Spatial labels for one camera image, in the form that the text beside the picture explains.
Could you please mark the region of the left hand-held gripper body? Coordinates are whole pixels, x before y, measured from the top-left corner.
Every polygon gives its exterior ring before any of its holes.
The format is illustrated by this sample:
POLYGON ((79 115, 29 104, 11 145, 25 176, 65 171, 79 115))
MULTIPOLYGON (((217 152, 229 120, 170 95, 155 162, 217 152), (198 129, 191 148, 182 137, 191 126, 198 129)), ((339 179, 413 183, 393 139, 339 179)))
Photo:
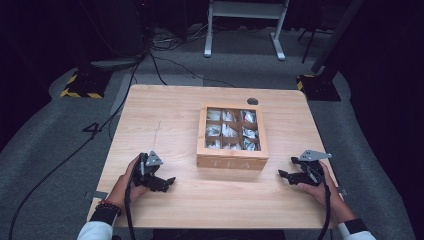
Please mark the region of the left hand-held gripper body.
POLYGON ((167 188, 168 181, 155 175, 155 172, 162 164, 163 161, 154 151, 151 151, 149 154, 140 153, 131 177, 134 185, 142 185, 146 188, 167 188))

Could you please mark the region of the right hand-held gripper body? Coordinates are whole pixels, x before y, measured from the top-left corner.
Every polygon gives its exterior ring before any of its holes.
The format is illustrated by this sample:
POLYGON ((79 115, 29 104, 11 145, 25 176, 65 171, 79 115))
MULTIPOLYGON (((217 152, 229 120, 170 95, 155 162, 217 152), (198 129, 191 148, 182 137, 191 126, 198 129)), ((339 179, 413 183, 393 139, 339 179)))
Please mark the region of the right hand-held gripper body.
POLYGON ((331 157, 331 153, 309 149, 305 150, 299 157, 292 157, 292 163, 298 164, 302 170, 302 173, 295 177, 302 179, 301 183, 318 186, 324 179, 324 172, 319 161, 331 157))

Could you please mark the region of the wooden tea box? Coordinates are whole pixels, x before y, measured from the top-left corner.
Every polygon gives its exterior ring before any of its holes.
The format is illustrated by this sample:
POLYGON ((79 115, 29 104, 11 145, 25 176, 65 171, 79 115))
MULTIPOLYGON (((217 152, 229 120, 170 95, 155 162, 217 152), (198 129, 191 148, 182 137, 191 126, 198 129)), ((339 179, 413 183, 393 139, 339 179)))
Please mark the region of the wooden tea box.
POLYGON ((262 109, 256 105, 204 103, 200 110, 197 139, 197 166, 205 168, 262 170, 269 159, 262 109), (259 127, 260 151, 209 149, 205 147, 206 112, 208 108, 255 110, 259 127))

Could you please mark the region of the person's right hand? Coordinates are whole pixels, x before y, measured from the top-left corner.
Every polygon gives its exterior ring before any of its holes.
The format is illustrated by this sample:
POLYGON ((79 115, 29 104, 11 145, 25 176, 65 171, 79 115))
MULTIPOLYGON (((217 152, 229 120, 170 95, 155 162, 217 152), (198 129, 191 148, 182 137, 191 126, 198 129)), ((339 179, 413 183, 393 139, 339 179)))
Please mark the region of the person's right hand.
MULTIPOLYGON (((330 206, 332 210, 335 210, 341 203, 343 203, 343 199, 338 193, 337 187, 329 174, 327 166, 324 163, 320 163, 320 165, 323 168, 323 172, 325 174, 325 183, 330 190, 330 206)), ((306 193, 312 195, 323 206, 326 205, 326 190, 324 183, 321 183, 319 186, 299 183, 298 187, 306 193)))

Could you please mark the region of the person's left hand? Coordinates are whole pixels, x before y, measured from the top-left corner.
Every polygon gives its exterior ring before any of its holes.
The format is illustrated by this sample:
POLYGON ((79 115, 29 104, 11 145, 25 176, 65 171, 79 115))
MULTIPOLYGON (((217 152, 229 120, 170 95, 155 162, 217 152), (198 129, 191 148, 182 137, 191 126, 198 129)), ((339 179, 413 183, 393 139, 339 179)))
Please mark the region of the person's left hand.
MULTIPOLYGON (((132 170, 136 162, 137 162, 137 159, 133 159, 127 166, 125 173, 118 178, 117 182, 112 188, 112 191, 109 193, 109 195, 106 198, 106 201, 108 203, 112 203, 116 206, 119 206, 120 208, 125 207, 125 193, 126 193, 127 186, 129 185, 130 177, 132 175, 132 170)), ((134 184, 130 184, 129 186, 130 186, 130 201, 131 202, 136 201, 142 194, 144 194, 147 191, 147 188, 142 185, 135 186, 134 184)))

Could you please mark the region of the group of tea bags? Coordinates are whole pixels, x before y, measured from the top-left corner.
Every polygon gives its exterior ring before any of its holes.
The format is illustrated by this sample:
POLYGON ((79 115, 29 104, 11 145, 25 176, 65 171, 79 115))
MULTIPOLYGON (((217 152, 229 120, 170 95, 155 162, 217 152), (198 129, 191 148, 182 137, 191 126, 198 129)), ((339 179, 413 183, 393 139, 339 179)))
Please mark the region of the group of tea bags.
POLYGON ((208 108, 204 132, 209 149, 261 150, 255 110, 208 108))

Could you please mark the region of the black yellow striped stand base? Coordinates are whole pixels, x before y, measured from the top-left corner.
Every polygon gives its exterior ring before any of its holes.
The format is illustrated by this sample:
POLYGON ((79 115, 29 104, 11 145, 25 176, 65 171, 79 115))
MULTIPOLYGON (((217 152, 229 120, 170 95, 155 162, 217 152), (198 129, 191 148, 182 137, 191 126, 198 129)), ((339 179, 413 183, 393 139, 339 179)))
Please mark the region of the black yellow striped stand base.
POLYGON ((299 75, 296 77, 296 86, 309 101, 341 100, 333 82, 323 79, 320 75, 299 75))
POLYGON ((81 72, 76 70, 62 90, 61 97, 101 99, 105 96, 111 76, 112 73, 108 71, 81 72))

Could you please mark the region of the black chair legs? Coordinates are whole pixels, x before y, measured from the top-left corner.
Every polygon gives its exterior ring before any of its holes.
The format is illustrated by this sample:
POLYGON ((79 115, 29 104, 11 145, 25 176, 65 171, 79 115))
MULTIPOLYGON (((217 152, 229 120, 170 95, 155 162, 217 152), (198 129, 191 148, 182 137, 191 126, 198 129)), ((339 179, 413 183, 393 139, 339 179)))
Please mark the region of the black chair legs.
POLYGON ((307 32, 310 33, 310 36, 309 36, 309 40, 307 41, 307 45, 306 45, 306 48, 305 48, 305 51, 304 51, 304 54, 303 54, 303 57, 302 57, 302 60, 301 60, 302 64, 305 63, 305 61, 306 61, 309 50, 312 46, 312 43, 314 42, 315 35, 316 34, 332 35, 334 30, 333 29, 327 29, 327 28, 324 28, 324 29, 318 28, 318 29, 315 29, 313 31, 308 31, 307 29, 304 29, 302 31, 302 33, 300 34, 300 36, 297 38, 297 41, 300 42, 307 32))

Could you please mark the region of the slanted grey stand post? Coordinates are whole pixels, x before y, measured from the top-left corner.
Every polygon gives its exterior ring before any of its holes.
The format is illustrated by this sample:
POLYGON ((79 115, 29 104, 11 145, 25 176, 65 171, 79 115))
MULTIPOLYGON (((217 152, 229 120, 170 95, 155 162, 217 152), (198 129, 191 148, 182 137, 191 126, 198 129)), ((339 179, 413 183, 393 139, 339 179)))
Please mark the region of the slanted grey stand post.
POLYGON ((331 55, 334 53, 338 42, 348 29, 354 16, 363 4, 364 0, 351 0, 348 5, 326 5, 323 10, 324 23, 328 28, 332 28, 333 33, 328 40, 323 52, 313 64, 311 70, 318 73, 325 66, 331 55))

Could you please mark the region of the white desk frame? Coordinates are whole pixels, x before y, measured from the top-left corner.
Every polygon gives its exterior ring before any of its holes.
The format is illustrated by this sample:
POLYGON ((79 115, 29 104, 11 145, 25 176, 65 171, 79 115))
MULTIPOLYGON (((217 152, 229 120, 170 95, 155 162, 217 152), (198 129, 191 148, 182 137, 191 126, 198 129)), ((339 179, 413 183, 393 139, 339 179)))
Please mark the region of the white desk frame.
POLYGON ((203 55, 208 58, 212 55, 213 20, 215 17, 236 17, 277 20, 276 30, 270 33, 277 59, 284 61, 286 56, 280 43, 280 34, 286 17, 290 0, 282 3, 255 3, 255 2, 228 2, 223 0, 209 0, 207 14, 207 36, 203 55))

